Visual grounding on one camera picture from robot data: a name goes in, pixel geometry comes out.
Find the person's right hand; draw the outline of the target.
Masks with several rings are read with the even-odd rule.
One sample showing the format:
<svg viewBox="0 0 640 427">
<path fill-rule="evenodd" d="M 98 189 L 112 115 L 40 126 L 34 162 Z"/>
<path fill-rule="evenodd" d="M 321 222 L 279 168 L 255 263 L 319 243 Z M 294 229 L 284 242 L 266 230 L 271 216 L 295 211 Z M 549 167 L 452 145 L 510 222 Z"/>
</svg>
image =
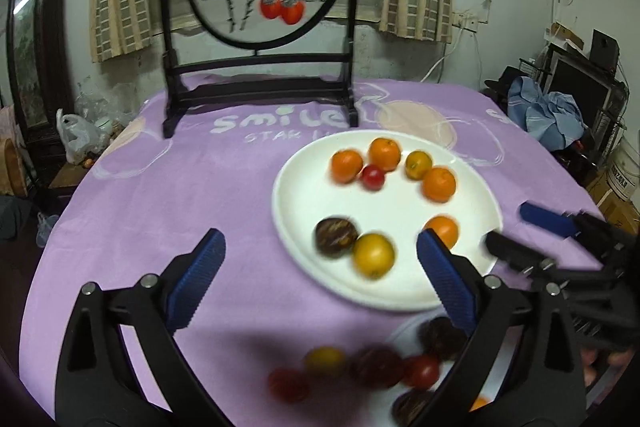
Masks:
<svg viewBox="0 0 640 427">
<path fill-rule="evenodd" d="M 582 346 L 579 352 L 582 358 L 585 387 L 589 391 L 592 388 L 596 389 L 598 397 L 600 395 L 604 397 L 614 388 L 636 354 L 634 348 L 626 351 L 606 351 L 598 362 L 599 351 L 596 348 Z"/>
</svg>

